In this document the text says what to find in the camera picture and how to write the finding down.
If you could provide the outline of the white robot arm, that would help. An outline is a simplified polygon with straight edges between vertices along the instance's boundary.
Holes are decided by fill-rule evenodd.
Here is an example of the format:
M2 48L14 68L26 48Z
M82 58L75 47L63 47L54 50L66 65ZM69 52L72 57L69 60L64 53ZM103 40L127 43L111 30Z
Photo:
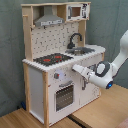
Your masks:
M120 39L120 52L112 63L101 61L94 71L87 67L75 64L73 70L83 76L89 83L100 88L109 89L113 85L113 78L119 68L128 58L128 30Z

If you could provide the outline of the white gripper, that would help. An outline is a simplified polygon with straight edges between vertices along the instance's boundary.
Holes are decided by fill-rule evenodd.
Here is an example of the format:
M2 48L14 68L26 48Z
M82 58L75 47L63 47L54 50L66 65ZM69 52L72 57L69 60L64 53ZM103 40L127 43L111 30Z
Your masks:
M75 64L72 69L76 72L78 72L81 76L83 76L86 80L89 79L90 74L92 73L92 70L87 68L87 67L83 67L80 65Z

